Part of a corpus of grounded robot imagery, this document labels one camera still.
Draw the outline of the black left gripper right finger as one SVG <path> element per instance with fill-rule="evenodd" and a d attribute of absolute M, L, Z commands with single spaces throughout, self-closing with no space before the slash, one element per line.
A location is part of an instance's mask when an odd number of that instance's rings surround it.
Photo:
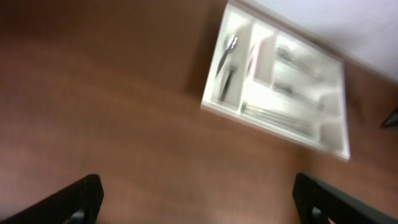
<path fill-rule="evenodd" d="M 305 173 L 298 173 L 292 191 L 301 223 L 397 224 L 362 201 Z"/>

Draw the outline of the pink plastic knife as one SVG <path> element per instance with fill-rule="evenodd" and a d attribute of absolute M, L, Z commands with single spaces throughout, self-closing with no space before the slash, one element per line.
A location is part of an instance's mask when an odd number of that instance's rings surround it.
<path fill-rule="evenodd" d="M 256 67 L 256 48 L 257 45 L 254 44 L 250 51 L 249 51 L 249 62 L 248 62 L 248 67 L 247 67 L 247 77 L 252 77 L 253 71 L 255 70 Z"/>

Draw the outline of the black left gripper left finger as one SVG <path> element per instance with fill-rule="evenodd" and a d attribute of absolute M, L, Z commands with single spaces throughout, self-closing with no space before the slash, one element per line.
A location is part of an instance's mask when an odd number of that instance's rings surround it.
<path fill-rule="evenodd" d="M 104 198 L 98 174 L 89 174 L 28 208 L 1 220 L 2 224 L 95 224 Z"/>

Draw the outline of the large metal spoon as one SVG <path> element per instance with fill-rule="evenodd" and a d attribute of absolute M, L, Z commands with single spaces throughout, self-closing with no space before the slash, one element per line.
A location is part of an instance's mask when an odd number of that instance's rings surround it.
<path fill-rule="evenodd" d="M 307 64 L 301 62 L 299 59 L 295 58 L 291 50 L 285 45 L 278 45 L 276 49 L 277 59 L 278 61 L 296 69 L 300 70 L 304 74 L 316 79 L 323 80 L 322 76 L 317 74 L 312 68 L 310 68 Z"/>

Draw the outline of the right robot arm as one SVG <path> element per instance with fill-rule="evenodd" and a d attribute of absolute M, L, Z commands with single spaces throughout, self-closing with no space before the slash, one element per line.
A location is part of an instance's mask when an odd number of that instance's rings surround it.
<path fill-rule="evenodd" d="M 381 129 L 397 129 L 398 108 L 396 108 L 380 125 Z"/>

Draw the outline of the small teaspoon dark handle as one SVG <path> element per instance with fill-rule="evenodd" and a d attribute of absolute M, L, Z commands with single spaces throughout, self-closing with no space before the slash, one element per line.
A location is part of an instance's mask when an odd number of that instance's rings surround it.
<path fill-rule="evenodd" d="M 224 52 L 220 58 L 220 61 L 218 63 L 215 77 L 217 77 L 218 74 L 220 73 L 228 54 L 234 49 L 237 41 L 238 41 L 238 36 L 236 34 L 232 34 L 226 39 L 225 50 L 224 50 Z"/>

